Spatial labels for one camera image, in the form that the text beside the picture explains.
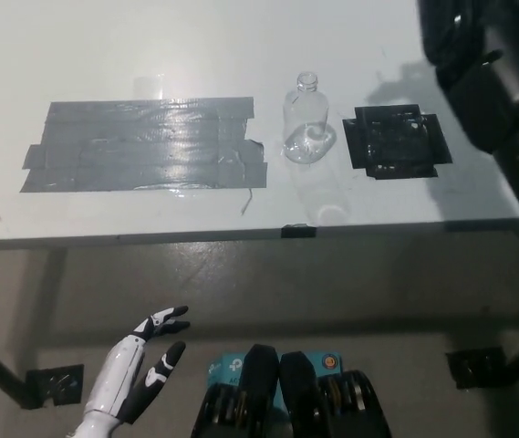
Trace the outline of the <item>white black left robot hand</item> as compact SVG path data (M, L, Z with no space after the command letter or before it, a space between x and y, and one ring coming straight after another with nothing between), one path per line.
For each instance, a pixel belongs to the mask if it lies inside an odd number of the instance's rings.
M188 328L188 321L178 320L188 309L187 306L166 308L146 317L111 349L88 397L85 414L99 412L114 417L119 413L137 378L146 343L152 338Z

